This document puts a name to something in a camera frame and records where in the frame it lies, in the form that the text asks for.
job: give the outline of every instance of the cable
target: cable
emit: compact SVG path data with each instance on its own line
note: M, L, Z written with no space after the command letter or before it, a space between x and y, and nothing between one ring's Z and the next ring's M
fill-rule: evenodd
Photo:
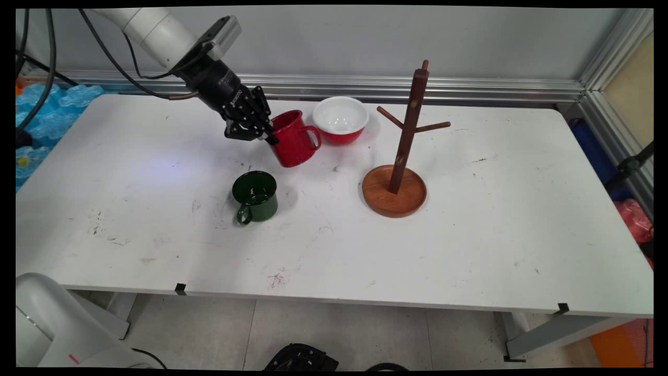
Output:
M130 55L132 55L132 63L134 64L134 71L137 72L137 76L144 78L146 80L159 80L160 78L165 78L167 76L171 76L172 74L181 72L182 70L189 68L193 66L196 62L199 62L206 54L211 50L212 45L207 44L202 48L201 51L195 56L192 60L189 62L183 64L179 68L172 69L167 73L163 74L158 74L157 76L142 76L142 74L139 72L139 66L137 65L137 57L134 55L134 48L132 47L132 43L130 42L130 38L128 38L128 35L123 33L123 36L126 38L126 42L128 42L128 47L130 48Z
M48 77L46 78L46 84L44 85L44 92L39 97L37 104L30 110L28 116L23 119L21 124L16 128L16 138L19 138L21 131L25 129L28 124L33 120L37 112L41 109L42 105L46 101L46 98L51 94L51 86L53 85L53 77L55 76L55 30L53 29L53 15L51 14L51 8L46 9L46 24L49 29L49 47L51 48L49 52L49 65L53 69L49 72Z
M19 50L16 50L16 54L17 54L17 55L19 55L20 53L21 53L21 52L20 52ZM47 67L46 65L42 64L39 60L36 60L36 59L32 58L30 55L24 53L24 54L23 54L23 57L25 58L25 61L29 62L30 64L34 64L34 65L36 65L38 68L42 69L43 71L45 71L45 72L47 72L47 73L49 73L49 72L51 71L51 70L49 69L49 67ZM72 86L77 86L77 85L78 85L77 82L74 82L74 81L71 80L69 77L67 77L67 76L65 76L65 75L63 75L63 74L60 74L58 71L55 71L55 76L58 77L58 78L60 78L60 79L63 80L64 82L66 82L66 83L72 85Z
M23 58L23 53L25 52L25 44L28 42L28 20L30 19L30 8L25 8L25 16L23 18L23 39L21 40L21 47L19 48L19 51L21 53L19 54L18 60L16 60L16 77L14 77L14 80L16 80L19 77L19 73L21 73L21 69L23 69L23 63L25 62L25 59Z
M153 91L143 87L142 85L140 85L137 81L133 80L132 77L130 77L130 75L128 75L126 73L126 71L124 71L123 68L121 68L120 65L118 65L118 63L116 62L114 57L109 53L109 50L107 50L107 47L104 45L104 42L102 42L102 39L100 39L100 36L95 31L95 28L93 27L93 24L90 22L90 20L88 19L88 16L86 15L86 13L84 12L84 10L82 8L79 8L79 13L81 13L81 16L83 17L83 20L86 22L86 25L88 25L88 28L90 29L91 33L93 33L93 36L95 37L95 40L98 41L98 44L100 45L100 48L102 48L102 51L104 52L104 54L107 55L107 58L109 59L109 61L112 62L112 64L116 67L116 69L123 75L123 77L125 77L128 81L130 81L138 89L140 89L141 91L143 91L143 92L145 92L149 95L153 95L153 96L157 96L158 98L169 99L169 100L183 100L183 99L193 98L194 96L196 96L196 94L194 92L189 93L185 96L167 96L167 95L158 94L156 92L153 92Z
M136 351L136 352L138 352L138 353L142 353L142 354L146 354L146 355L148 355L149 357L155 359L158 363L160 363L160 365L162 366L162 368L167 369L167 367L165 367L165 363L163 363L161 360L159 360L158 357L155 356L155 355L153 355L152 353L149 353L148 351L144 351L144 350L140 350L140 349L135 349L135 348L132 348L132 350L133 350L133 351Z

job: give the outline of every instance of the wooden mug stand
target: wooden mug stand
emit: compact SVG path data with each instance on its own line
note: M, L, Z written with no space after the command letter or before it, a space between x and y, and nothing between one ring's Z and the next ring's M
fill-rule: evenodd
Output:
M450 126L450 122L441 122L417 127L420 108L427 88L429 61L422 62L422 68L416 69L411 84L411 94L403 124L388 111L378 106L378 112L401 129L399 149L394 165L374 168L362 181L362 194L367 204L378 214L391 218L406 217L415 213L427 198L427 187L422 178L406 168L408 154L413 144L415 133L425 132Z

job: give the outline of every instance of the green mug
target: green mug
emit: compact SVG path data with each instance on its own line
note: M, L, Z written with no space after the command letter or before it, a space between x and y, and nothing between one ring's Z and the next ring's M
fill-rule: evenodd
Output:
M241 203L236 220L243 225L266 221L279 208L276 179L264 171L251 171L237 178L232 185L232 196Z

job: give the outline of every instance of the black cable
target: black cable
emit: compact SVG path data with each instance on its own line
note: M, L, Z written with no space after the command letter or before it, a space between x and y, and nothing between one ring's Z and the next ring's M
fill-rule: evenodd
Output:
M86 22L86 25L88 25L88 28L90 29L91 33L93 33L93 36L95 37L95 40L98 41L98 44L100 45L100 48L102 48L102 51L104 52L104 54L107 55L107 58L109 59L109 61L112 62L112 64L116 67L116 69L123 75L123 77L125 77L128 81L130 81L138 89L140 89L141 91L143 91L147 94L157 96L158 98L162 98L162 99L169 99L169 96L153 92L153 91L143 87L142 85L139 85L139 83L137 81L133 80L132 77L130 77L123 70L123 68L121 68L121 66L118 65L118 63L116 62L114 57L109 53L109 50L107 50L107 47L102 42L102 39L100 39L100 36L95 31L95 28L93 27L93 24L90 22L90 20L88 19L88 16L86 15L86 13L84 12L84 10L82 8L79 8L79 13L81 13L81 16L83 17L83 20Z
M132 350L133 350L133 351L136 351L136 352L138 352L138 353L142 353L142 354L146 354L146 355L148 355L149 357L155 359L158 363L160 363L160 365L162 366L162 368L167 369L167 367L165 367L165 363L163 363L161 360L159 360L158 357L155 356L155 355L153 355L152 353L149 353L148 351L144 351L144 350L140 350L140 349L134 349L134 348L133 348Z
M405 367L402 367L398 364L394 363L379 363L374 365L373 367L369 368L367 372L372 372L372 371L408 371Z
M19 48L19 51L21 53L19 54L19 58L16 60L16 77L14 77L14 80L19 77L19 73L21 73L21 69L23 69L23 63L25 62L25 59L23 58L23 54L25 53L25 44L28 42L28 20L30 19L30 8L25 8L25 16L23 18L23 36L21 40L21 47Z
M16 54L17 54L17 55L19 55L19 54L21 53L21 52L20 52L19 50L17 50L17 49L15 49L15 51L16 51ZM36 65L39 69L42 69L43 71L45 71L45 72L47 72L47 73L49 73L49 72L51 71L51 70L49 69L49 67L47 67L46 65L42 64L39 60L36 60L36 59L32 58L30 55L24 53L24 54L23 54L23 57L25 58L25 61L26 61L26 62L29 62L30 64L33 64L33 65ZM55 71L55 76L58 77L58 78L60 78L60 79L63 80L64 82L66 82L66 83L72 85L72 86L77 86L77 85L78 85L77 82L74 82L74 81L71 80L69 77L67 77L67 76L65 76L65 75L63 75L63 74L60 74L58 71Z
M51 94L51 86L53 85L53 77L55 76L55 30L53 29L53 15L51 14L51 8L46 9L46 24L49 29L49 47L51 48L51 51L49 52L49 65L53 67L53 69L49 72L49 75L46 78L44 92L39 97L37 104L16 128L16 138L19 138L21 131L25 129L28 124L30 124L37 112L41 109L42 105L44 105L46 98L48 98L49 94Z
M128 47L130 48L130 55L132 55L132 63L134 64L134 71L137 72L137 76L146 79L146 80L159 80L160 78L165 78L167 76L171 76L172 74L181 72L182 70L189 68L193 66L196 62L199 62L206 54L211 50L212 46L210 44L207 44L204 48L202 48L201 51L195 56L192 60L189 62L183 64L179 68L172 69L167 73L163 74L158 74L157 76L142 76L142 74L139 72L139 66L137 65L137 57L134 55L134 48L132 47L132 43L130 42L130 38L128 38L128 35L123 33L123 36L126 38L126 42L128 42Z

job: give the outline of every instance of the floor tile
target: floor tile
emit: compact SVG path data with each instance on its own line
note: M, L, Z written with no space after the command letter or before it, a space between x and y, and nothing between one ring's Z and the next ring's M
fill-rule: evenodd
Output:
M305 343L364 371L390 362L432 369L425 310L388 306L258 300L244 370L261 370L284 346Z
M589 339L529 356L526 363L507 363L506 333L500 314L467 310L427 310L434 369L517 369L600 367ZM529 314L530 328L551 315Z
M506 339L500 315L473 310L428 309L434 369L515 369L507 363Z
M254 309L255 300L140 294L124 342L170 369L241 370Z

